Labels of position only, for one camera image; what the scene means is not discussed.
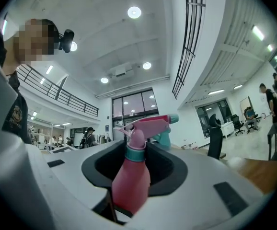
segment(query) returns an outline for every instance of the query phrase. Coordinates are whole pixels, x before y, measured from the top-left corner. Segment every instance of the black jacket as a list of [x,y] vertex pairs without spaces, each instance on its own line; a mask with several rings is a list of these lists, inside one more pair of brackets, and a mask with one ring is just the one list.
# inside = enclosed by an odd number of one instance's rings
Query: black jacket
[[[0,66],[3,66],[6,57],[6,49],[4,48],[3,36],[0,32]],[[18,96],[13,103],[10,111],[4,121],[2,130],[11,132],[15,135],[18,135],[24,143],[31,144],[31,139],[28,136],[28,106],[20,94],[18,88],[20,82],[18,80],[17,72],[15,71],[12,75],[9,75],[9,84],[17,92]]]

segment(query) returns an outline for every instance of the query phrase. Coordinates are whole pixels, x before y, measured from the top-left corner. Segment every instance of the floor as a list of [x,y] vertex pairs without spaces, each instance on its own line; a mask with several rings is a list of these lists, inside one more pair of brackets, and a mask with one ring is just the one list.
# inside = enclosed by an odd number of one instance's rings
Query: floor
[[[237,136],[231,134],[226,139],[223,138],[222,152],[225,152],[227,156],[225,160],[229,160],[234,157],[258,159],[258,160],[268,160],[268,143],[267,143],[267,133],[272,126],[272,117],[268,116],[266,119],[261,119],[258,123],[259,130],[247,134],[246,127],[242,129],[245,130],[243,134],[239,133]],[[272,138],[272,155],[275,150],[275,137]]]

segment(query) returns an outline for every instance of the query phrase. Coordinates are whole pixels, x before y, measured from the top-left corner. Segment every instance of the ceiling light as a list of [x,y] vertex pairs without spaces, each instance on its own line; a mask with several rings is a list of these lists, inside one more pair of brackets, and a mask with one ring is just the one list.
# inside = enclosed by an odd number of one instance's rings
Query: ceiling light
[[146,62],[146,63],[143,64],[143,68],[144,68],[145,70],[150,69],[150,67],[151,67],[150,62]]
[[216,91],[212,91],[212,92],[210,92],[208,95],[210,95],[210,94],[217,94],[217,93],[221,93],[221,92],[224,92],[225,90],[223,89],[223,90],[216,90]]
[[137,19],[141,14],[142,12],[138,7],[131,7],[128,9],[128,16],[132,19]]
[[273,46],[271,46],[270,44],[267,46],[267,49],[269,50],[269,51],[273,51]]
[[77,45],[75,42],[72,42],[72,43],[71,43],[70,50],[71,50],[71,51],[76,51],[77,48],[78,48],[78,45]]
[[4,20],[3,22],[3,27],[2,27],[2,35],[4,35],[4,32],[5,32],[5,28],[6,28],[6,24],[7,24],[7,20]]
[[100,81],[101,81],[102,83],[108,83],[108,82],[109,82],[109,79],[107,79],[107,78],[101,78]]
[[52,70],[53,66],[50,66],[48,70],[46,71],[46,74],[49,74],[49,72]]
[[264,35],[263,35],[263,33],[259,30],[258,27],[256,27],[256,26],[253,27],[253,33],[254,33],[261,41],[263,41]]
[[238,89],[238,88],[240,88],[240,87],[242,87],[242,86],[243,86],[243,85],[235,86],[233,89],[236,90],[236,89]]

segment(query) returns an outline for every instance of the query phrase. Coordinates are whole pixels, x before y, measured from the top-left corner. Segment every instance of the black metal railing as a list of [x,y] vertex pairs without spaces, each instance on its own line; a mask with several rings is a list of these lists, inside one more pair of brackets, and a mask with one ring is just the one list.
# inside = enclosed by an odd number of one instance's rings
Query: black metal railing
[[195,58],[196,47],[198,43],[198,38],[201,32],[201,18],[205,4],[203,0],[185,0],[186,1],[186,18],[185,18],[185,38],[183,41],[182,54],[180,59],[180,64],[173,85],[173,94],[177,99],[177,96],[184,85],[184,81],[187,72],[191,66],[193,58]]
[[31,66],[21,65],[17,69],[17,73],[18,78],[21,81],[25,82],[41,93],[51,97],[52,99],[55,99],[58,102],[61,102],[69,107],[87,113],[89,115],[95,117],[98,116],[99,108],[88,104],[87,102],[62,89],[61,87],[44,77]]

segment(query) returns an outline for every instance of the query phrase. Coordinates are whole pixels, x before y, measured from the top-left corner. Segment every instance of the round ceiling light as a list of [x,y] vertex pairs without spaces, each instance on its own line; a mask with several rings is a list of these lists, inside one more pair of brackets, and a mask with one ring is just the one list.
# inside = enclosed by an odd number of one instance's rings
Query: round ceiling light
[[109,82],[109,79],[107,79],[107,78],[101,78],[100,81],[101,81],[102,83],[108,83],[108,82]]
[[75,42],[72,42],[72,43],[71,43],[70,50],[71,50],[71,51],[76,51],[77,48],[78,48],[77,44],[76,44]]
[[151,68],[151,63],[150,63],[150,62],[144,63],[144,64],[143,64],[143,68],[144,68],[145,70],[150,69],[150,68]]
[[132,19],[137,19],[141,14],[142,12],[138,7],[131,7],[128,9],[128,16]]

